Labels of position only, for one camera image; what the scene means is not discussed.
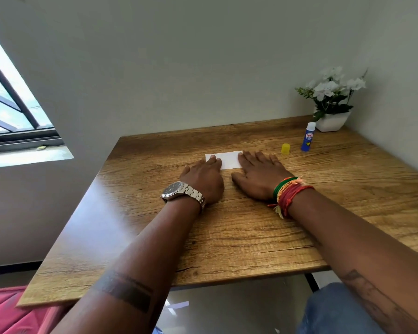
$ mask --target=wood grain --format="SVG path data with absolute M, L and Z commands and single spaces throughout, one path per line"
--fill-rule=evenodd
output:
M 324 195 L 418 251 L 418 173 L 358 134 L 316 132 L 300 151 L 309 117 L 122 137 L 19 301 L 80 298 L 162 208 L 161 191 L 206 153 L 275 153 Z M 282 156 L 283 143 L 291 153 Z M 222 171 L 225 192 L 195 223 L 174 285 L 326 269 L 305 232 L 247 198 Z

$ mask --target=wristwatch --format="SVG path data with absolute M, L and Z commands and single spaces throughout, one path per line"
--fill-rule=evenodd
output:
M 197 202 L 199 202 L 201 205 L 201 211 L 203 211 L 205 208 L 205 197 L 203 197 L 203 195 L 195 190 L 192 186 L 183 182 L 174 182 L 170 184 L 161 194 L 161 198 L 164 200 L 164 202 L 168 202 L 169 200 L 173 200 L 182 195 L 188 195 L 196 199 Z

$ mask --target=flower pot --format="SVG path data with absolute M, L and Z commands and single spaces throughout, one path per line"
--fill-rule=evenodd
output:
M 337 113 L 336 115 L 326 113 L 324 117 L 316 122 L 316 128 L 322 132 L 338 131 L 345 124 L 349 116 L 350 111 Z

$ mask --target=white flower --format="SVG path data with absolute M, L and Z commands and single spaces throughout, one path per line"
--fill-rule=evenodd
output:
M 319 83 L 317 87 L 315 87 L 313 96 L 317 98 L 317 100 L 322 101 L 325 96 L 331 97 L 334 95 L 333 91 L 339 88 L 339 85 L 335 81 L 329 81 L 325 83 Z
M 334 80 L 340 80 L 341 78 L 344 77 L 344 75 L 342 75 L 341 72 L 342 72 L 342 67 L 334 67 L 334 68 L 324 69 L 320 73 L 324 80 L 328 80 L 330 78 Z
M 308 83 L 305 87 L 306 88 L 313 88 L 316 85 L 316 80 L 312 80 L 310 83 Z
M 347 82 L 347 88 L 351 90 L 359 90 L 366 87 L 366 82 L 362 78 L 357 78 L 355 80 L 349 80 Z

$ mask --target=window frame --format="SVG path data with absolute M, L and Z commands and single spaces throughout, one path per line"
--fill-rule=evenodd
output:
M 62 138 L 54 127 L 43 128 L 40 126 L 37 119 L 33 116 L 1 70 L 0 83 L 14 101 L 13 103 L 0 95 L 0 103 L 22 113 L 33 127 L 33 130 L 19 130 L 17 127 L 0 120 L 0 127 L 8 131 L 0 133 L 0 152 L 31 149 L 44 145 L 64 145 Z

